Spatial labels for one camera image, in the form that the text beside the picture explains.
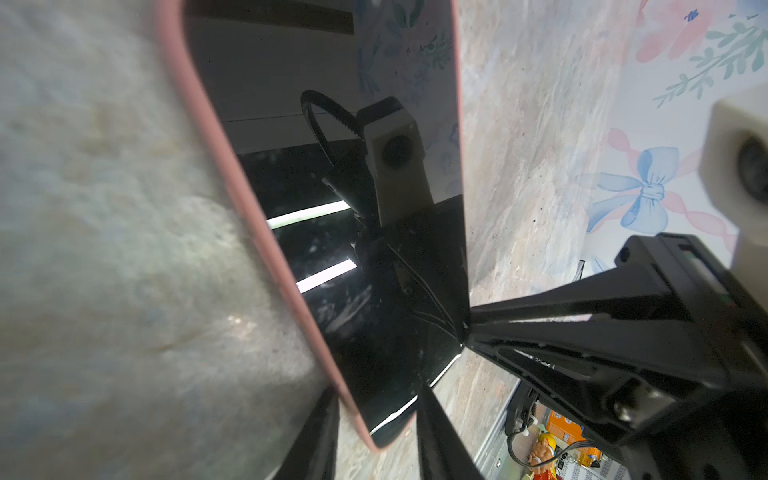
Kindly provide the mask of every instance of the phone screen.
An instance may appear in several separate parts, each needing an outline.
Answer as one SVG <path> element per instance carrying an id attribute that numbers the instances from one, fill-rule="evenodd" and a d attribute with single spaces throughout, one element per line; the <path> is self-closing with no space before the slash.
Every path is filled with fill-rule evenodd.
<path id="1" fill-rule="evenodd" d="M 396 35 L 385 45 L 377 33 L 389 11 L 225 4 L 188 3 L 190 53 L 366 429 L 386 446 L 420 385 L 458 358 L 468 315 L 453 53 L 442 68 L 423 50 L 415 66 L 395 55 Z M 450 26 L 445 8 L 431 15 Z M 353 128 L 317 103 L 312 127 L 306 91 Z"/>

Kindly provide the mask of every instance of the pink phone case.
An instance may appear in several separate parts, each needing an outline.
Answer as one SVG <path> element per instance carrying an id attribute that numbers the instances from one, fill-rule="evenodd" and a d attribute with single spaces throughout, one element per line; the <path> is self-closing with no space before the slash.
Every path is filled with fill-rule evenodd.
<path id="1" fill-rule="evenodd" d="M 293 311 L 296 322 L 304 331 L 323 370 L 351 413 L 355 430 L 368 448 L 377 452 L 379 449 L 373 443 L 352 394 L 323 339 L 323 334 L 296 287 L 296 279 L 288 267 L 283 251 L 277 244 L 272 230 L 266 224 L 266 217 L 259 201 L 240 167 L 240 162 L 197 74 L 184 35 L 184 3 L 185 0 L 157 0 L 157 35 L 176 86 L 208 149 L 214 156 L 237 213 L 250 229 L 253 245 L 264 259 L 266 268 L 275 279 L 288 307 Z"/>

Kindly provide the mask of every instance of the black circular cap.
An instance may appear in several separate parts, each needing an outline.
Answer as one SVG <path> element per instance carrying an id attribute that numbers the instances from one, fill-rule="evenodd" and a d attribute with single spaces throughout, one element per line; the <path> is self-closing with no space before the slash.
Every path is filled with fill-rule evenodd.
<path id="1" fill-rule="evenodd" d="M 755 137 L 741 146 L 738 157 L 741 184 L 755 200 L 768 204 L 768 151 Z"/>
<path id="2" fill-rule="evenodd" d="M 407 164 L 413 155 L 413 142 L 405 135 L 392 137 L 384 145 L 382 161 L 390 168 L 398 169 Z"/>

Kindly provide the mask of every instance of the white light strip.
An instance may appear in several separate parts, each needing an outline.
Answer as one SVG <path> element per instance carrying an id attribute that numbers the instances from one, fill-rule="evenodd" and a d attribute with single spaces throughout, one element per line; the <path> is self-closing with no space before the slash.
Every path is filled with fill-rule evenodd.
<path id="1" fill-rule="evenodd" d="M 319 271 L 314 275 L 310 275 L 304 280 L 299 280 L 298 282 L 296 282 L 296 286 L 299 287 L 299 291 L 301 293 L 304 293 L 307 290 L 311 290 L 318 285 L 322 285 L 328 280 L 333 280 L 339 275 L 343 275 L 344 273 L 347 273 L 356 267 L 357 265 L 355 265 L 355 262 L 351 261 L 350 259 L 347 259 L 341 263 L 337 263 L 334 266 L 329 266 L 325 270 Z"/>
<path id="2" fill-rule="evenodd" d="M 432 380 L 432 382 L 429 384 L 429 387 L 430 387 L 430 388 L 432 388 L 433 386 L 435 386 L 435 384 L 438 382 L 438 380 L 440 380 L 440 379 L 442 378 L 442 376 L 443 376 L 443 375 L 445 375 L 445 372 L 448 372 L 448 369 L 449 369 L 449 368 L 451 368 L 451 365 L 453 365 L 453 363 L 454 363 L 456 360 L 458 360 L 458 358 L 459 358 L 460 356 L 462 356 L 462 354 L 461 354 L 461 353 L 459 353 L 457 356 L 453 357 L 453 360 L 451 360 L 450 362 L 448 362 L 448 365 L 446 365 L 446 366 L 445 366 L 445 368 L 442 370 L 442 372 L 440 372 L 440 373 L 439 373 L 439 374 L 438 374 L 438 375 L 435 377 L 435 379 L 434 379 L 434 380 Z M 393 413 L 393 414 L 389 415 L 387 418 L 385 418 L 385 419 L 384 419 L 384 421 L 383 421 L 383 422 L 381 422 L 381 423 L 379 423 L 377 426 L 375 426 L 375 427 L 373 428 L 373 430 L 371 430 L 371 435 L 373 435 L 374 433 L 378 432 L 378 431 L 379 431 L 379 429 L 381 429 L 381 428 L 382 428 L 384 425 L 386 425 L 387 423 L 390 423 L 392 420 L 394 420 L 394 419 L 396 419 L 397 417 L 401 416 L 401 415 L 402 415 L 402 413 L 403 413 L 405 410 L 407 410 L 407 409 L 408 409 L 408 407 L 410 407 L 411 405 L 413 405 L 413 403 L 416 401 L 416 399 L 417 399 L 418 397 L 419 397 L 419 396 L 417 395 L 417 396 L 413 397 L 412 399 L 410 399 L 410 400 L 408 401 L 408 403 L 406 403 L 405 405 L 403 405 L 403 406 L 400 408 L 400 410 L 398 410 L 397 412 L 395 412 L 395 413 Z"/>
<path id="3" fill-rule="evenodd" d="M 285 227 L 292 223 L 302 222 L 304 220 L 311 220 L 313 218 L 322 217 L 323 215 L 330 215 L 342 210 L 347 210 L 349 205 L 345 201 L 333 202 L 332 204 L 318 205 L 317 207 L 306 208 L 299 210 L 291 214 L 280 215 L 279 217 L 270 218 L 266 221 L 266 224 L 270 226 L 271 230 L 276 228 Z"/>

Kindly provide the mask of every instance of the pink flower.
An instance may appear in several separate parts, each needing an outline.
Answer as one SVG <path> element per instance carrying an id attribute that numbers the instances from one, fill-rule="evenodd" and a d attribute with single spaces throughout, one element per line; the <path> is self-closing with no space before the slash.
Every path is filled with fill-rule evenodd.
<path id="1" fill-rule="evenodd" d="M 643 38 L 635 58 L 640 63 L 651 61 L 669 49 L 667 58 L 674 60 L 685 52 L 693 53 L 701 46 L 714 22 L 725 18 L 736 8 L 734 0 L 656 0 L 645 10 L 660 26 Z M 698 15 L 688 20 L 693 11 Z"/>

